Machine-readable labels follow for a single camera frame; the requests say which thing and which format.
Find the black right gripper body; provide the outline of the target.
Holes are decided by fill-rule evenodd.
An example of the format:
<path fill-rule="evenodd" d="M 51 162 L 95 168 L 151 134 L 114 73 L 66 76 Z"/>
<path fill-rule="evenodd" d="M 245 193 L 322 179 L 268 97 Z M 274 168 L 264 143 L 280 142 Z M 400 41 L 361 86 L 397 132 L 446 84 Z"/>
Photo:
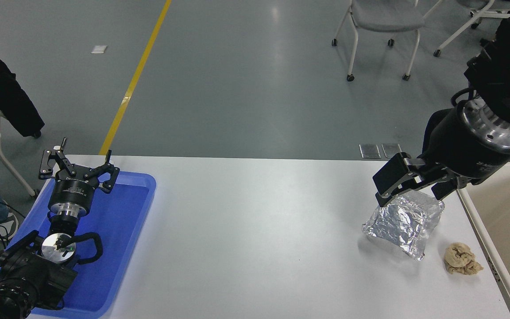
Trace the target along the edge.
<path fill-rule="evenodd" d="M 457 109 L 444 109 L 429 118 L 420 158 L 444 165 L 457 175 L 483 179 L 509 162 L 510 153 L 483 143 L 461 121 Z"/>

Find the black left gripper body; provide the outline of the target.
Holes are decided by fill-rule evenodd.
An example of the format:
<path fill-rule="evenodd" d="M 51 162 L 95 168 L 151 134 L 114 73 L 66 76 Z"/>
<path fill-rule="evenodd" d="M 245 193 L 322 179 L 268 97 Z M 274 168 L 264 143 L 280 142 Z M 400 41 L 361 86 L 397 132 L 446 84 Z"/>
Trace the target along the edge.
<path fill-rule="evenodd" d="M 56 178 L 49 200 L 49 209 L 58 210 L 60 205 L 67 203 L 89 210 L 93 203 L 95 190 L 100 185 L 97 178 L 80 180 L 73 178 Z"/>

